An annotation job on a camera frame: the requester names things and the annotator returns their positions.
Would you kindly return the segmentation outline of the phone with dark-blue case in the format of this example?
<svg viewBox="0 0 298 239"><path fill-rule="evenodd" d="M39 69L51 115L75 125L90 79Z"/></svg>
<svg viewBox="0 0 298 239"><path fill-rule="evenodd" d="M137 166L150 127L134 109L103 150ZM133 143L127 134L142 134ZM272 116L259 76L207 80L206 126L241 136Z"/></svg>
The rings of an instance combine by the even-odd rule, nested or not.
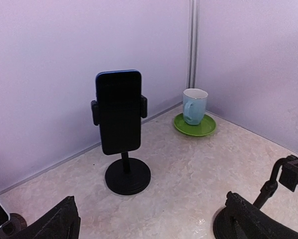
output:
<svg viewBox="0 0 298 239"><path fill-rule="evenodd" d="M138 149L141 145L140 72L102 72L96 76L95 83L103 152L112 155Z"/></svg>

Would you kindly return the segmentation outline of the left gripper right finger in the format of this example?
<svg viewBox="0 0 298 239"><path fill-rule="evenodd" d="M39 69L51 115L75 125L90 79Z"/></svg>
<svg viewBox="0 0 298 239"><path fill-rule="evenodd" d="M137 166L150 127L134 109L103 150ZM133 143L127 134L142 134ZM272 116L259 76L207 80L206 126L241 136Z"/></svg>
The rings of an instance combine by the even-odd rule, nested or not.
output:
<svg viewBox="0 0 298 239"><path fill-rule="evenodd" d="M271 219L237 193L227 194L226 239L298 239L298 232Z"/></svg>

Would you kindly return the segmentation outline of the folding phone stand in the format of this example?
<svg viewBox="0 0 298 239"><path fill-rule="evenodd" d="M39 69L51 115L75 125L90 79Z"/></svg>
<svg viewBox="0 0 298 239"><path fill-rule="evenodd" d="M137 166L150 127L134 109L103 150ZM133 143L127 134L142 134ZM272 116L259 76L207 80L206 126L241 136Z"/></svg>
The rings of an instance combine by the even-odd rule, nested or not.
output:
<svg viewBox="0 0 298 239"><path fill-rule="evenodd" d="M10 239L26 227L27 222L23 216L11 213L9 222L0 229L0 239Z"/></svg>

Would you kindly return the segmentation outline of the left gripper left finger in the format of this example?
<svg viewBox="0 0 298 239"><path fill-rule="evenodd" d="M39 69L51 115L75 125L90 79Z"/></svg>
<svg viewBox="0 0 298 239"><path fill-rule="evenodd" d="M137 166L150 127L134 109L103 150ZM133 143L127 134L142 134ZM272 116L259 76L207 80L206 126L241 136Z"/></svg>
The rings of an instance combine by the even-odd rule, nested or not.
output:
<svg viewBox="0 0 298 239"><path fill-rule="evenodd" d="M12 239L78 239L81 218L74 196L67 196Z"/></svg>

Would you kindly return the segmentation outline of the black clamp phone stand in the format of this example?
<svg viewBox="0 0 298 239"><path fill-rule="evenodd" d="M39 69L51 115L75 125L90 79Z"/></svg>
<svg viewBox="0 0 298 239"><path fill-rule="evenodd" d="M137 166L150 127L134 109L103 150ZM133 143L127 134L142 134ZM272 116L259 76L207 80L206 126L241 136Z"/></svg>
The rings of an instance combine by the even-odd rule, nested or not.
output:
<svg viewBox="0 0 298 239"><path fill-rule="evenodd" d="M99 127L99 107L95 100L91 102L94 125ZM141 120L148 116L147 98L141 96ZM105 172L108 188L119 195L134 195L143 191L150 183L151 172L141 160L129 156L129 152L119 153L121 158L110 164Z"/></svg>

